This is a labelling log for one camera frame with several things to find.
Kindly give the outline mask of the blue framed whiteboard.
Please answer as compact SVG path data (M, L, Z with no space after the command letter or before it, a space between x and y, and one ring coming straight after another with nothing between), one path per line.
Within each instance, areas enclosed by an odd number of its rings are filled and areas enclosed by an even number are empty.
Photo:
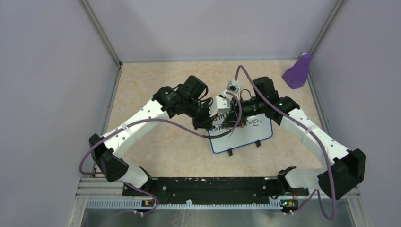
M272 120L260 114L248 117L244 126L238 126L230 134L221 138L210 139L211 150L214 154L219 154L251 144L259 145L261 141L272 136Z

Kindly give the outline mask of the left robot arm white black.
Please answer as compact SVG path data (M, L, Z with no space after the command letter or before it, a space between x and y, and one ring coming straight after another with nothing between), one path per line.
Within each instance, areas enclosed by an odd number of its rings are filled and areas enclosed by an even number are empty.
M149 194L152 183L148 175L140 167L125 162L124 154L160 122L176 115L191 117L195 129L211 129L218 109L214 98L201 100L200 96L207 91L203 81L189 76L176 88L160 88L136 114L113 131L102 136L92 135L89 138L91 156L107 181L128 182L139 195Z

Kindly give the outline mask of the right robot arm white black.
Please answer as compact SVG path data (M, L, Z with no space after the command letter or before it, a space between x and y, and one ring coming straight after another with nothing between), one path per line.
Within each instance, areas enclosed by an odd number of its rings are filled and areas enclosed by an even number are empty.
M292 98L280 97L273 80L260 77L251 81L255 95L240 104L233 104L223 120L224 128L232 128L248 117L263 114L278 126L293 133L321 162L322 169L289 167L280 172L278 191L290 195L296 188L319 190L338 200L365 179L366 155L338 143L315 124Z

